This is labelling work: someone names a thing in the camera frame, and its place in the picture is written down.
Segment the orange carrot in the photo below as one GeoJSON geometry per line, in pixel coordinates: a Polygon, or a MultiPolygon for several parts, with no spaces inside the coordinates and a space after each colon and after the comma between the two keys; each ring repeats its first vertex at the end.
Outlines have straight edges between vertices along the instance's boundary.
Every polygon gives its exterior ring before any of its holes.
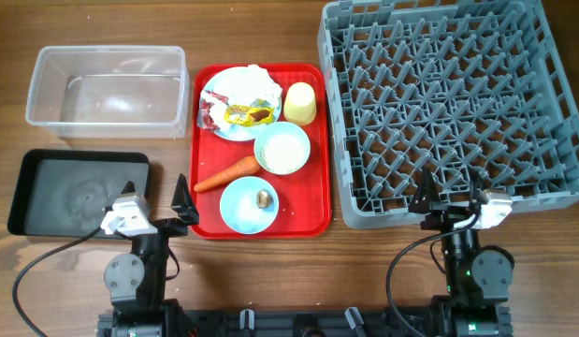
{"type": "Polygon", "coordinates": [[[246,156],[240,159],[237,163],[223,169],[222,171],[210,176],[208,179],[197,183],[194,186],[194,191],[203,193],[215,189],[227,183],[232,183],[238,178],[250,176],[261,169],[257,159],[252,156],[246,156]]]}

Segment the brown food scrap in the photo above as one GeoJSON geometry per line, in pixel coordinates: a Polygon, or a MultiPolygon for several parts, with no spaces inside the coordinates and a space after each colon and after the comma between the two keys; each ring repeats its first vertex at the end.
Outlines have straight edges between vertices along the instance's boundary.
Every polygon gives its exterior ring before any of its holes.
{"type": "Polygon", "coordinates": [[[265,209],[272,205],[273,196],[266,189],[261,189],[256,194],[256,206],[259,209],[265,209]]]}

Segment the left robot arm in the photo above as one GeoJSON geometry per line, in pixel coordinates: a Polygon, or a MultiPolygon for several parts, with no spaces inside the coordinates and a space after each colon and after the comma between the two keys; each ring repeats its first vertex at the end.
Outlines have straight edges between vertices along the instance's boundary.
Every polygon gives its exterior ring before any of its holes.
{"type": "Polygon", "coordinates": [[[175,299],[165,298],[167,261],[176,257],[169,240],[184,237],[199,222],[186,177],[181,174],[171,201],[177,215],[151,221],[151,207],[129,181],[100,225],[108,235],[131,242],[131,252],[114,257],[104,271],[113,310],[98,317],[98,336],[197,336],[198,329],[175,299]]]}

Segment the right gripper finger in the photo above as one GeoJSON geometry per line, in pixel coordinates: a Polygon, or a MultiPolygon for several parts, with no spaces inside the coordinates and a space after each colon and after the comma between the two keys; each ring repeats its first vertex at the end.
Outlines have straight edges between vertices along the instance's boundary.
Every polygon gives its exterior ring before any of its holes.
{"type": "Polygon", "coordinates": [[[428,168],[423,168],[421,181],[408,206],[408,211],[429,213],[438,210],[439,206],[440,197],[432,173],[428,168]]]}
{"type": "Polygon", "coordinates": [[[469,188],[470,205],[476,206],[482,199],[482,193],[485,190],[486,185],[485,181],[475,170],[470,168],[469,175],[470,175],[470,188],[469,188]]]}

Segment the small light blue bowl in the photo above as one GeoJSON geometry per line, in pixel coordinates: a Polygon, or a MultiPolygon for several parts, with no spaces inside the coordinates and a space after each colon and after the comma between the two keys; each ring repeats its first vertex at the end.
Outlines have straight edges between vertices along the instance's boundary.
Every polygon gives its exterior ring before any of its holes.
{"type": "Polygon", "coordinates": [[[229,184],[220,198],[220,215],[234,232],[243,235],[258,234],[268,229],[277,218],[280,199],[274,187],[262,178],[247,176],[229,184]],[[259,192],[267,192],[270,204],[259,208],[259,192]]]}

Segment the light green bowl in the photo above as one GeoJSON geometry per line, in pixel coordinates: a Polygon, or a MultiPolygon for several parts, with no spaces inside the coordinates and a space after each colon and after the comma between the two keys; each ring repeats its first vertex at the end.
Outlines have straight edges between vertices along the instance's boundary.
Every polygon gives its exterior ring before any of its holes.
{"type": "Polygon", "coordinates": [[[311,154],[311,141],[298,125],[277,122],[256,138],[253,153],[260,166],[275,175],[289,175],[304,167],[311,154]]]}

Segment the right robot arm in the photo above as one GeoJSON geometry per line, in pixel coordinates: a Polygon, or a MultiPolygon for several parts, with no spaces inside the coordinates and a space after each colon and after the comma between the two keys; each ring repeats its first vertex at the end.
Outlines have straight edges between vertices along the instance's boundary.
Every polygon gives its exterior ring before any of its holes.
{"type": "Polygon", "coordinates": [[[487,187],[470,176],[469,204],[442,201],[432,173],[425,168],[409,211],[421,213],[423,230],[441,234],[443,270],[448,294],[431,300],[423,333],[426,336],[511,336],[509,299],[514,258],[497,245],[482,246],[479,231],[499,225],[513,209],[507,192],[487,187]]]}

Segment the red snack wrapper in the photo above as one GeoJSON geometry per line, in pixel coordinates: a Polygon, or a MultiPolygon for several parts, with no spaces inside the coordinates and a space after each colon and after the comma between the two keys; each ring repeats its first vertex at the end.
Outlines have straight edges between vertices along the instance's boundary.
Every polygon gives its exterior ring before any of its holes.
{"type": "Polygon", "coordinates": [[[231,124],[224,119],[228,101],[227,96],[210,90],[200,93],[199,112],[203,129],[210,132],[225,132],[230,129],[231,124]]]}

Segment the white rice pile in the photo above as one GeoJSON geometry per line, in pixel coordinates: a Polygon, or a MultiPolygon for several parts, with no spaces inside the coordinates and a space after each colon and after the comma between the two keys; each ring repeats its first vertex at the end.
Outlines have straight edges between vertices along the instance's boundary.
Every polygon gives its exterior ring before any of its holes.
{"type": "Polygon", "coordinates": [[[298,169],[303,161],[304,151],[296,137],[279,134],[268,139],[261,155],[269,170],[285,174],[298,169]]]}

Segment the yellow plastic cup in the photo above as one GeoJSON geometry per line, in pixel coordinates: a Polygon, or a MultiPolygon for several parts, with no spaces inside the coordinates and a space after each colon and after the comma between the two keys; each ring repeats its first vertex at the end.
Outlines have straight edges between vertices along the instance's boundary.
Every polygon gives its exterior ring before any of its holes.
{"type": "Polygon", "coordinates": [[[296,125],[308,125],[316,116],[316,96],[306,82],[292,84],[286,94],[283,115],[286,121],[296,125]]]}

